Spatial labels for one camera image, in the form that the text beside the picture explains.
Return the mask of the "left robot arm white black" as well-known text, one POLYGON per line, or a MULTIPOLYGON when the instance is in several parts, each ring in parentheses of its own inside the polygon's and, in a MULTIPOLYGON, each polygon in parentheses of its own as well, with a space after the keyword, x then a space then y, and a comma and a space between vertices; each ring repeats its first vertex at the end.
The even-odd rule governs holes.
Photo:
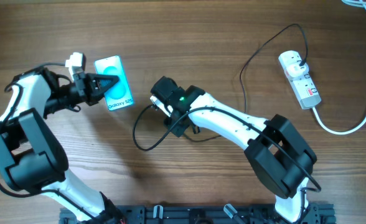
POLYGON ((5 87, 12 98, 0 117, 0 191, 14 198, 49 197, 81 223, 121 223, 124 215, 113 202, 70 170, 64 148, 45 123, 49 114, 97 104, 119 78, 87 73, 80 65, 72 68, 68 84, 60 84, 63 78, 44 64, 5 87))

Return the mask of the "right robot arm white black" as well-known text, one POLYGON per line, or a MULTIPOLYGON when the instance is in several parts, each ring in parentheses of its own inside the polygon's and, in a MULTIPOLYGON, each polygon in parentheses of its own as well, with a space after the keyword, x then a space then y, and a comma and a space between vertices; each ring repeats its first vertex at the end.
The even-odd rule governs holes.
POLYGON ((182 136, 189 126, 209 129, 243 149, 258 180, 276 197, 275 210, 284 220, 300 223, 308 206, 307 183, 313 182, 316 154, 284 116, 259 118, 217 101, 196 86, 183 89, 167 77, 151 88, 151 101, 165 114, 165 126, 182 136))

